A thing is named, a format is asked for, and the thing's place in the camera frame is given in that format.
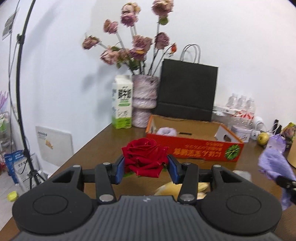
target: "gray ribbed surface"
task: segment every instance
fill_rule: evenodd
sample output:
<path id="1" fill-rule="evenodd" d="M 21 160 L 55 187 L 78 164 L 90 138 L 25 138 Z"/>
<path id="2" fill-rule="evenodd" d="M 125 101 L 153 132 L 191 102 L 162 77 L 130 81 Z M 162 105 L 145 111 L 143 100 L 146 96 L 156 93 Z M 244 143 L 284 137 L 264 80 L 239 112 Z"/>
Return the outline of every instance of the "gray ribbed surface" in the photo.
<path id="1" fill-rule="evenodd" d="M 82 227 L 67 234 L 41 237 L 20 233 L 14 241 L 279 241 L 274 234 L 236 237 L 221 233 L 192 206 L 177 204 L 171 196 L 122 196 L 99 206 Z"/>

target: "yellow object on floor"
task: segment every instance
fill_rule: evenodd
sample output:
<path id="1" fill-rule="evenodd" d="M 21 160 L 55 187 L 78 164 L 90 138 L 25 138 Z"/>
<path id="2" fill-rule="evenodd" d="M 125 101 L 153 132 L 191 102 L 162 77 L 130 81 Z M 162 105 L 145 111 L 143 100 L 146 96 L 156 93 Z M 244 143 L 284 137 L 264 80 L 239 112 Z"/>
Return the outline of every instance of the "yellow object on floor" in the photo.
<path id="1" fill-rule="evenodd" d="M 7 195 L 7 200 L 11 202 L 15 201 L 17 198 L 18 198 L 18 193 L 16 191 L 13 191 Z"/>
<path id="2" fill-rule="evenodd" d="M 197 199 L 202 199 L 206 194 L 201 193 L 206 190 L 209 183 L 198 183 L 198 195 Z M 179 192 L 182 184 L 174 184 L 173 182 L 167 183 L 156 190 L 155 196 L 173 196 L 175 200 L 178 199 Z"/>

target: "milk carton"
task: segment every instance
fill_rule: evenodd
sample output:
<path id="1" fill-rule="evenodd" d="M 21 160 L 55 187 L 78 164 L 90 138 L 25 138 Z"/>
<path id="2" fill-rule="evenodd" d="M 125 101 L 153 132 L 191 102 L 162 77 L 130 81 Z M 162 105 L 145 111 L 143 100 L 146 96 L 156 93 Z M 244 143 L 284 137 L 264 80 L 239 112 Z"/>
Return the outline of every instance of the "milk carton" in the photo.
<path id="1" fill-rule="evenodd" d="M 131 127 L 133 82 L 130 75 L 117 75 L 112 84 L 112 124 L 116 129 Z"/>

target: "black tripod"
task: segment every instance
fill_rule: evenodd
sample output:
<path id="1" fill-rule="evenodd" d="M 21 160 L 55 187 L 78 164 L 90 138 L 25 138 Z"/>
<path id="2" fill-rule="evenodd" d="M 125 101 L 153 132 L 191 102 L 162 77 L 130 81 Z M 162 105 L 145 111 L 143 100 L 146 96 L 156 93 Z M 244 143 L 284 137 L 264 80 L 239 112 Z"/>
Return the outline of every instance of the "black tripod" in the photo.
<path id="1" fill-rule="evenodd" d="M 18 43 L 20 45 L 19 46 L 18 56 L 17 56 L 17 74 L 16 74 L 16 98 L 17 98 L 17 114 L 18 114 L 18 120 L 17 121 L 18 121 L 18 124 L 20 126 L 20 133 L 21 133 L 21 136 L 22 136 L 22 143 L 24 145 L 23 154 L 27 158 L 27 162 L 28 162 L 29 167 L 30 167 L 30 172 L 28 174 L 29 179 L 30 179 L 30 189 L 32 189 L 32 178 L 35 180 L 36 185 L 40 184 L 37 176 L 39 176 L 43 181 L 45 181 L 44 178 L 42 176 L 40 176 L 33 167 L 30 151 L 29 151 L 27 143 L 26 143 L 26 137 L 25 137 L 25 133 L 24 133 L 24 126 L 23 126 L 23 122 L 22 122 L 22 112 L 21 112 L 21 107 L 20 107 L 20 66 L 21 66 L 21 59 L 22 59 L 22 49 L 23 49 L 23 45 L 24 45 L 24 41 L 25 41 L 25 34 L 26 34 L 29 18 L 30 18 L 33 6 L 35 4 L 35 1 L 36 0 L 33 0 L 32 3 L 31 3 L 31 6 L 30 6 L 30 9 L 28 11 L 26 21 L 25 21 L 25 24 L 24 24 L 24 28 L 22 30 L 22 35 L 19 35 L 19 34 L 17 35 L 17 41 L 18 41 Z"/>

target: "flower vase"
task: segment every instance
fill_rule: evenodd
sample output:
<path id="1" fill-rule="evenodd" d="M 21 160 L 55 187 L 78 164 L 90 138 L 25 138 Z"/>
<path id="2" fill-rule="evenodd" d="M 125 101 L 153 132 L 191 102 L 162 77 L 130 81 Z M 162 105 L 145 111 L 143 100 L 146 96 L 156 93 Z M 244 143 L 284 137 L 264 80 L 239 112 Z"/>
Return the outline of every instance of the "flower vase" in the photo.
<path id="1" fill-rule="evenodd" d="M 156 107 L 159 78 L 151 75 L 136 74 L 133 79 L 132 125 L 146 128 L 151 109 Z"/>

